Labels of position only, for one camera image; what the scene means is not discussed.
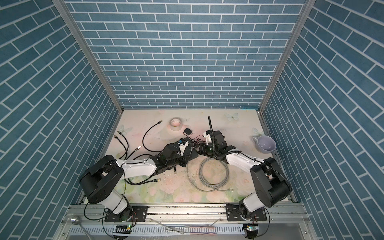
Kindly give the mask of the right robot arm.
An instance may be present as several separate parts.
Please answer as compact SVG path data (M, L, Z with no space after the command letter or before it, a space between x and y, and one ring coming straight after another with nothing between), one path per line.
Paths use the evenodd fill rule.
M206 142L200 144L199 154L235 166L252 177L254 192L239 202L240 210L253 213L263 207L270 208L285 199L292 186L274 158L265 160L251 157L230 146L220 131L203 133Z

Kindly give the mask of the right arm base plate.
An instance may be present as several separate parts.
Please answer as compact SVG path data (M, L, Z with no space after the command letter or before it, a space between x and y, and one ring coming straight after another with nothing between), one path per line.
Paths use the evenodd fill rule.
M266 211L264 208L260 208L253 212L250 212L243 205L226 204L227 221L239 222L239 221L266 221Z

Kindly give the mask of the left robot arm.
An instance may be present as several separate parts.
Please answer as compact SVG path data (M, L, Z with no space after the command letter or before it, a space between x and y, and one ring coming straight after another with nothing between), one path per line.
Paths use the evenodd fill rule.
M135 161L116 160L108 155L88 168L80 177L80 185L89 204L101 204L118 215L130 211L125 193L118 193L116 185L128 178L139 176L156 176L175 166L186 167L190 160L199 156L192 144L171 143L157 155Z

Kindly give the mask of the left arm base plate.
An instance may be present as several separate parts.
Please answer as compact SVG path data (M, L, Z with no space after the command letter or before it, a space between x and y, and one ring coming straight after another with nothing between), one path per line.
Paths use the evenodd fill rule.
M105 222L109 223L137 223L137 222L145 222L148 206L130 206L123 210L119 214L114 214L109 209L106 209L106 216L104 218Z

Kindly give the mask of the black network switch box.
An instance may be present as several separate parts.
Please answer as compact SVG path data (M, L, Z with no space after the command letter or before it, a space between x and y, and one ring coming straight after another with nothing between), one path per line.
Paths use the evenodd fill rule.
M195 147L191 142L191 139L189 137L186 137L184 139L189 142L189 146L186 147L183 155L181 155L179 151L179 145L178 145L178 154L179 154L178 161L179 161L179 165L182 167L186 167L189 161L199 156L198 152L196 151Z

